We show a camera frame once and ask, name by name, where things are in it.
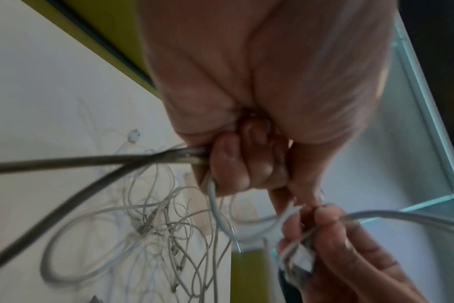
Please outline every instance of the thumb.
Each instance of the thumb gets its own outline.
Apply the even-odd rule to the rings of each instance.
[[[417,303],[418,294],[378,270],[361,256],[347,238],[345,226],[336,221],[322,227],[314,240],[319,258],[328,269],[368,303]]]

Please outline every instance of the white plug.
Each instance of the white plug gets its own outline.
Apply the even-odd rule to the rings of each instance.
[[[139,138],[141,137],[141,133],[136,129],[131,130],[127,134],[127,141],[132,144],[136,144],[137,141],[139,141]]]

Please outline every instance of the tangled cable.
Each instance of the tangled cable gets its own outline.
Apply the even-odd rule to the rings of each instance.
[[[75,208],[85,202],[87,199],[106,188],[110,184],[114,183],[117,180],[123,178],[123,206],[116,206],[107,209],[101,209],[95,212],[84,214],[80,217],[77,217],[63,227],[61,227],[57,233],[51,238],[49,243],[46,246],[44,251],[41,265],[40,273],[42,278],[50,283],[55,285],[76,285],[80,282],[88,280],[111,266],[115,265],[122,259],[124,259],[131,251],[136,249],[137,244],[141,239],[146,237],[163,237],[167,238],[167,245],[157,245],[159,251],[166,250],[168,252],[169,261],[173,269],[174,276],[176,277],[175,283],[178,283],[183,290],[188,294],[190,300],[192,298],[199,298],[201,302],[204,301],[204,296],[207,289],[210,285],[214,285],[214,301],[218,302],[218,285],[217,285],[217,268],[222,260],[222,257],[225,255],[228,247],[230,246],[231,241],[236,242],[250,242],[252,240],[261,239],[264,235],[269,233],[271,230],[282,225],[285,220],[297,212],[300,207],[294,206],[293,203],[290,203],[285,211],[279,216],[272,216],[268,218],[263,218],[258,221],[240,221],[242,224],[256,224],[260,222],[272,221],[272,224],[268,226],[261,232],[255,233],[253,235],[239,236],[232,232],[232,228],[226,219],[226,217],[220,212],[220,207],[216,203],[216,190],[215,183],[210,179],[207,188],[208,196],[208,205],[209,207],[205,210],[201,210],[195,213],[189,212],[189,207],[179,204],[175,201],[175,198],[178,194],[187,187],[176,187],[174,180],[174,175],[172,171],[169,172],[171,176],[171,188],[169,194],[162,199],[161,201],[154,202],[153,189],[155,188],[156,182],[159,182],[158,172],[159,164],[168,164],[168,163],[187,163],[193,165],[207,165],[208,164],[209,151],[205,148],[182,148],[182,149],[171,149],[160,153],[144,154],[144,155],[114,155],[114,156],[98,156],[98,157],[81,157],[81,158],[64,158],[64,159],[49,159],[49,160],[34,160],[34,161],[22,161],[22,162],[8,162],[0,163],[0,174],[6,173],[17,173],[17,172],[29,172],[37,170],[50,170],[50,169],[63,169],[63,168],[73,168],[73,167],[91,167],[91,166],[107,166],[107,165],[121,165],[119,168],[113,170],[110,173],[107,173],[105,176],[99,180],[88,185],[78,193],[74,194],[68,200],[63,202],[59,207],[54,209],[51,213],[45,216],[37,224],[35,224],[31,229],[25,232],[21,237],[19,237],[12,244],[7,246],[0,252],[0,268],[9,262],[11,259],[23,252],[27,247],[32,245],[37,239],[39,239],[44,233],[51,229],[55,224],[57,224],[61,219],[67,216]],[[149,167],[156,166],[156,176],[154,179],[154,184],[151,188],[149,194],[140,202],[133,202],[131,198],[132,189],[136,180],[145,172]],[[180,214],[178,207],[183,208],[183,214]],[[178,218],[171,219],[169,210],[172,209]],[[86,218],[97,216],[102,213],[122,211],[140,224],[138,230],[135,231],[133,236],[132,243],[120,254],[113,257],[109,262],[101,266],[100,268],[93,270],[87,274],[84,274],[79,277],[63,277],[57,274],[51,265],[52,253],[56,246],[56,243],[59,241],[60,237],[69,230],[76,223],[85,220]],[[192,216],[195,216],[199,213],[208,213],[214,218],[216,228],[213,230],[212,225],[212,235],[210,241],[207,240],[207,237],[204,235],[202,230],[192,224]],[[402,220],[408,222],[419,223],[423,225],[432,226],[435,228],[443,229],[447,232],[454,233],[454,221],[444,218],[438,218],[435,216],[429,215],[420,215],[420,214],[411,214],[411,213],[402,213],[396,211],[370,211],[370,212],[359,212],[353,213],[343,220],[358,220],[365,218],[387,218]],[[195,264],[194,260],[189,256],[187,249],[189,246],[190,238],[194,232],[197,230],[201,237],[203,238],[204,245],[206,247],[206,252],[203,255],[201,261],[198,264]],[[230,241],[227,246],[224,248],[219,260],[217,260],[217,245],[218,245],[218,235],[219,230],[225,233]],[[180,236],[179,233],[183,231],[184,236]],[[294,254],[299,245],[305,243],[305,240],[308,240],[314,233],[316,229],[308,231],[303,239],[292,243],[280,256],[281,263],[284,265],[288,264],[289,258]],[[182,259],[178,263],[176,258],[174,258],[174,252],[171,249],[172,247],[178,248],[181,251]],[[213,260],[212,264],[212,277],[207,280],[208,267],[209,267],[209,249],[213,248]],[[186,262],[189,262],[195,268],[194,277],[192,278],[192,284],[189,288],[180,278],[179,272],[185,266]],[[205,263],[204,275],[202,278],[199,271],[202,263]],[[296,281],[292,277],[292,273],[286,270],[287,278],[290,278],[289,281],[292,281],[295,285],[301,285],[301,281]],[[194,289],[195,280],[200,285],[200,291],[197,293]]]

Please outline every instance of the dark background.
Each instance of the dark background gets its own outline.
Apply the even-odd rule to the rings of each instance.
[[[454,0],[400,0],[400,14],[454,147]]]

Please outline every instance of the human hand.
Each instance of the human hand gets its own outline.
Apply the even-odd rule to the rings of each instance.
[[[343,215],[333,205],[313,213],[312,220],[321,228],[313,241],[317,252],[313,277],[301,290],[304,302],[427,303],[398,262],[360,223],[340,222]],[[299,239],[300,233],[300,225],[284,230],[278,249]]]
[[[383,91],[395,9],[395,0],[140,0],[149,73],[187,145],[212,146],[218,195],[267,188],[278,212],[292,197],[318,205],[325,168]],[[207,172],[194,168],[201,187]]]

